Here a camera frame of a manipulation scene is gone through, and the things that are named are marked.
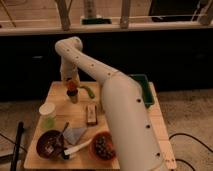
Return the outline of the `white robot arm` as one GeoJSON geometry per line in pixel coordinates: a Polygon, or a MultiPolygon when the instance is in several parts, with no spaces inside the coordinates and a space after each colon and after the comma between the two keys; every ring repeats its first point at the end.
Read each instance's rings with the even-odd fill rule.
{"type": "Polygon", "coordinates": [[[121,171],[168,171],[139,83],[84,53],[78,37],[57,41],[56,52],[101,86],[101,102],[121,171]]]}

